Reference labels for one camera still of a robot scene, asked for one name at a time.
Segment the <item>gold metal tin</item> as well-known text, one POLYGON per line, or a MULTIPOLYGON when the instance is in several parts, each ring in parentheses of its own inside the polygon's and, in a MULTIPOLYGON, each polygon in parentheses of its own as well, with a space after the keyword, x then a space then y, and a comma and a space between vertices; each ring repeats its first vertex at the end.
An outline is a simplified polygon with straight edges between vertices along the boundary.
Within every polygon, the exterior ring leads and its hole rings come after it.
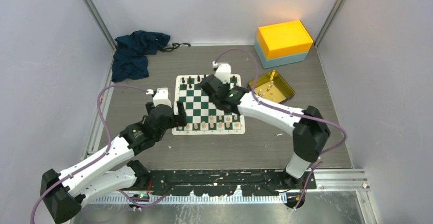
POLYGON ((247 87, 261 98, 273 101, 275 103, 283 104, 291 100, 294 95, 294 89, 287 83, 287 81, 276 70, 269 71, 260 75, 256 83, 254 80, 248 82, 247 87))

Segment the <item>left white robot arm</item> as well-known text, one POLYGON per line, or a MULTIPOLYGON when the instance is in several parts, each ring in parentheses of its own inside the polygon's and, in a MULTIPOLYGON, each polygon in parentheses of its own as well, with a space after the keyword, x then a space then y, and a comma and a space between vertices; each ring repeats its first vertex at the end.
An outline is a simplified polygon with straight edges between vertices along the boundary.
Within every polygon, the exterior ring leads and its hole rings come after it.
POLYGON ((187 125, 186 111, 177 101, 177 114, 165 104, 146 104, 147 115, 140 122, 128 125, 106 147, 80 163, 56 172, 46 171, 41 178, 40 196, 55 223, 64 223, 77 215, 96 195, 119 189, 134 187, 142 190, 149 183, 147 170, 132 157, 147 150, 160 141, 168 129, 187 125), (96 185, 103 174, 114 166, 128 160, 126 175, 116 183, 101 189, 96 185))

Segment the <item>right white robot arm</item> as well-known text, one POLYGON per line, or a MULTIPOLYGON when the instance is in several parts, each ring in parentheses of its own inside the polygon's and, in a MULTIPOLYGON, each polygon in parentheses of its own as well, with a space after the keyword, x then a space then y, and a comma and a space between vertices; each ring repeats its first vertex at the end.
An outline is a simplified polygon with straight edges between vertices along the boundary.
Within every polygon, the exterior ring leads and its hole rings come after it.
POLYGON ((330 130, 316 107, 299 109, 275 103, 247 88, 230 87, 213 74, 204 77, 199 87, 217 109, 261 120, 291 135, 293 154, 283 181, 291 189, 302 184, 305 171, 318 160, 330 137, 330 130))

